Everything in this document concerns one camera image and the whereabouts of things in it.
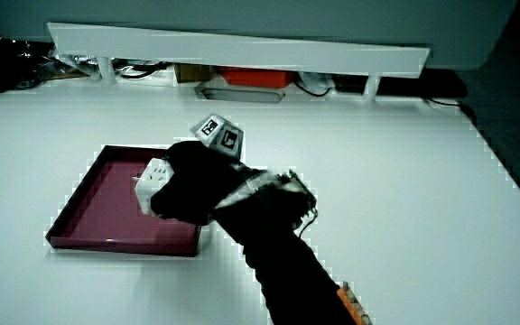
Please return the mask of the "person's right hand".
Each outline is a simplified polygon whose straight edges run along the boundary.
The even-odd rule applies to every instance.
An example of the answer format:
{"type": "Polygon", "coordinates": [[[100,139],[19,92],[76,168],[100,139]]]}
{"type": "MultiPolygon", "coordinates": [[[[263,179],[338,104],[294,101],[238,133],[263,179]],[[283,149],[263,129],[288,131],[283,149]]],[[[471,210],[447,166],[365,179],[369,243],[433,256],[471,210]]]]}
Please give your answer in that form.
{"type": "Polygon", "coordinates": [[[172,144],[164,153],[172,173],[149,207],[156,217],[204,226],[223,199],[262,171],[240,161],[244,132],[226,118],[211,114],[190,131],[193,140],[172,144]]]}

